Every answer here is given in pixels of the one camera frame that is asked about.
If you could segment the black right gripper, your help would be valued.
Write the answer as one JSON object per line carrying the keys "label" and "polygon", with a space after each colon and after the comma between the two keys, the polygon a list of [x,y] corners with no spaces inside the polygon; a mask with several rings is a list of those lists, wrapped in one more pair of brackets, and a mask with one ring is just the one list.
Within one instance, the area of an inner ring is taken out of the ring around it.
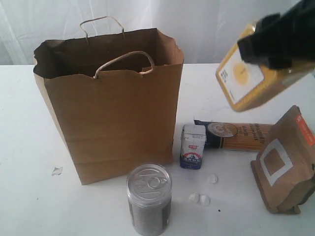
{"label": "black right gripper", "polygon": [[292,67],[293,59],[315,60],[315,2],[301,0],[287,12],[269,15],[256,24],[255,33],[237,41],[241,59],[282,70]]}

